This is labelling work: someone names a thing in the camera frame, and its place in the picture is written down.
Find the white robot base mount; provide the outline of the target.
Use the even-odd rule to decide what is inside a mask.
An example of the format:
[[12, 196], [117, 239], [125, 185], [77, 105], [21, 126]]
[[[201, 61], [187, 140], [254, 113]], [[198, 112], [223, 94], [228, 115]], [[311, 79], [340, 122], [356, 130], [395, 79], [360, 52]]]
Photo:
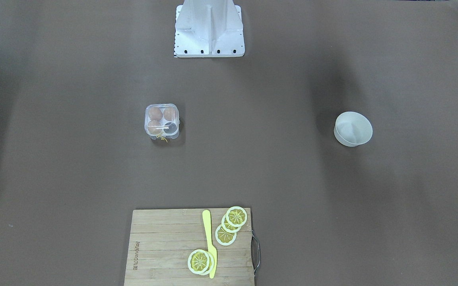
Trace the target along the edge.
[[234, 1], [186, 0], [176, 7], [175, 20], [175, 57], [244, 56], [242, 9]]

